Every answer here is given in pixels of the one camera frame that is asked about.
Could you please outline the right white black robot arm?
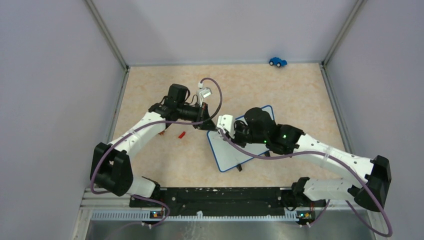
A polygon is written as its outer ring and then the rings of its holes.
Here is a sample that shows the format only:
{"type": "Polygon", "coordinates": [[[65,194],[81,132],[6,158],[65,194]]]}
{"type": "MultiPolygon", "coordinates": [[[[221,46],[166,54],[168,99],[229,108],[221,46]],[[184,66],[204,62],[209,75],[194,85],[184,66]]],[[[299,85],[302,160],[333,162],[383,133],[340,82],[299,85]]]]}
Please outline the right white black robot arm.
{"type": "Polygon", "coordinates": [[[276,123],[259,107],[249,109],[244,120],[236,120],[232,126],[230,140],[235,145],[244,148],[247,144],[264,144],[274,154],[299,156],[339,176],[330,180],[300,178],[292,185],[297,205],[307,206],[316,200],[346,200],[373,212],[384,208],[392,181],[386,157],[361,157],[329,146],[300,128],[276,123]]]}

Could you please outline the red marker cap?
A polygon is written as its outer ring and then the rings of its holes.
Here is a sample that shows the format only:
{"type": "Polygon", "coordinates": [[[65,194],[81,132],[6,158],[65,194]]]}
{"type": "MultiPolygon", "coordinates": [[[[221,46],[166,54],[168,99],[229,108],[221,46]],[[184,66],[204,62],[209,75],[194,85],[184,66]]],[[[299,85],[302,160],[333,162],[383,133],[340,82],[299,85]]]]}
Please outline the red marker cap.
{"type": "Polygon", "coordinates": [[[178,138],[179,139],[182,139],[184,136],[186,135],[186,132],[185,131],[183,131],[179,136],[178,136],[178,138]]]}

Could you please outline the blue framed whiteboard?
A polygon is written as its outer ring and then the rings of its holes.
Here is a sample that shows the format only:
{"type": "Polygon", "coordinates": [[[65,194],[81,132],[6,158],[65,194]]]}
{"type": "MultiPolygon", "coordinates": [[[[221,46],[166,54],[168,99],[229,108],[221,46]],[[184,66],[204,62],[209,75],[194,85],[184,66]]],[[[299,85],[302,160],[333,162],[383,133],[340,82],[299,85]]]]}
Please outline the blue framed whiteboard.
{"type": "Polygon", "coordinates": [[[264,141],[259,143],[242,143],[239,140],[232,140],[231,142],[238,148],[249,153],[244,154],[227,143],[218,131],[208,131],[206,138],[216,166],[221,173],[225,173],[231,169],[239,169],[241,171],[241,165],[252,160],[253,155],[265,155],[267,157],[270,155],[270,150],[266,147],[264,141]]]}

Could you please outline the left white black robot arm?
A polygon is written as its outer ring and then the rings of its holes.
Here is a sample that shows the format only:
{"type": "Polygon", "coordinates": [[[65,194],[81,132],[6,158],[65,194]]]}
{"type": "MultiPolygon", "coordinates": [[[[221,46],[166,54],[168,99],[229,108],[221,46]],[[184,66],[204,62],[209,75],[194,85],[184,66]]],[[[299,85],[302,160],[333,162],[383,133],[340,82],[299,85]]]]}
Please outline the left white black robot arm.
{"type": "Polygon", "coordinates": [[[146,177],[135,177],[132,171],[133,158],[156,135],[164,132],[170,125],[191,125],[195,129],[212,131],[216,128],[209,114],[205,98],[212,95],[209,87],[198,84],[195,94],[197,102],[189,103],[190,90],[180,84],[172,84],[167,95],[153,104],[145,115],[123,135],[109,143],[100,142],[93,152],[90,171],[90,187],[95,185],[104,189],[104,193],[138,195],[149,207],[160,202],[158,184],[146,177]]]}

